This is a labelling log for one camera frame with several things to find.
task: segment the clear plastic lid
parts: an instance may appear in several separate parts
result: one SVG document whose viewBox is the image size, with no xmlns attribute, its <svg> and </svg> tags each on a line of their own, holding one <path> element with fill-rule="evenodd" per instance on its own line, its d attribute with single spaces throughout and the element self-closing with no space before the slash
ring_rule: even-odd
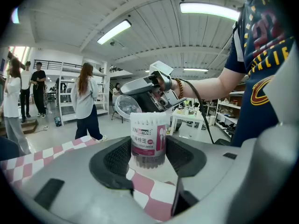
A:
<svg viewBox="0 0 299 224">
<path fill-rule="evenodd" d="M 126 119 L 130 119 L 131 113 L 142 113 L 137 101 L 127 95 L 120 95 L 117 98 L 114 107 L 115 110 Z"/>
</svg>

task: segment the cleveland cavaliers logo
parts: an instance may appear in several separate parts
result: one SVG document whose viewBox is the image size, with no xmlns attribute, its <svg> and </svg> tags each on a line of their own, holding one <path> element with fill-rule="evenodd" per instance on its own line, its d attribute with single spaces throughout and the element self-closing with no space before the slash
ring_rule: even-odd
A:
<svg viewBox="0 0 299 224">
<path fill-rule="evenodd" d="M 253 86 L 252 94 L 251 94 L 251 103 L 253 105 L 263 105 L 269 101 L 268 97 L 266 95 L 259 96 L 259 94 L 261 93 L 260 90 L 264 86 L 266 86 L 266 84 L 268 84 L 272 80 L 272 78 L 273 78 L 273 76 L 269 76 L 269 77 L 259 81 L 258 83 L 256 83 Z"/>
</svg>

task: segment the bag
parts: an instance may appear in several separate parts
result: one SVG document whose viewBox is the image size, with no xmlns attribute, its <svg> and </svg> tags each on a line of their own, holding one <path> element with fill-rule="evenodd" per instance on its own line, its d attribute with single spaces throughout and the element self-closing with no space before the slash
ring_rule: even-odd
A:
<svg viewBox="0 0 299 224">
<path fill-rule="evenodd" d="M 59 116 L 55 117 L 54 121 L 55 121 L 56 127 L 60 127 L 61 126 L 61 119 L 60 119 Z"/>
</svg>

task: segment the dark trousers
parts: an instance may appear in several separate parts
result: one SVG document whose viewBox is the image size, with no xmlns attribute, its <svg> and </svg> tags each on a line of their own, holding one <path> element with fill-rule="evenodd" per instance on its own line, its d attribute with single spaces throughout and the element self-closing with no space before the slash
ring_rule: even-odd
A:
<svg viewBox="0 0 299 224">
<path fill-rule="evenodd" d="M 93 105 L 91 114 L 84 119 L 77 119 L 77 131 L 75 139 L 79 139 L 87 135 L 87 130 L 93 138 L 100 140 L 103 135 L 100 134 L 97 109 Z"/>
<path fill-rule="evenodd" d="M 40 114 L 45 114 L 46 110 L 43 104 L 43 89 L 36 89 L 35 87 L 33 87 L 33 98 L 38 112 Z"/>
<path fill-rule="evenodd" d="M 21 100 L 22 118 L 25 118 L 25 101 L 26 101 L 26 115 L 29 114 L 29 97 L 30 97 L 30 88 L 26 90 L 21 90 L 20 100 Z"/>
</svg>

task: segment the cotton swab container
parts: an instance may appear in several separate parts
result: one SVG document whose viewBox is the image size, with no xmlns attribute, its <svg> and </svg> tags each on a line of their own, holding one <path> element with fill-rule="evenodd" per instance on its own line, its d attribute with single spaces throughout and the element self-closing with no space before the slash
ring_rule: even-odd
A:
<svg viewBox="0 0 299 224">
<path fill-rule="evenodd" d="M 166 153 L 166 113 L 131 113 L 131 152 L 136 164 L 156 168 Z"/>
</svg>

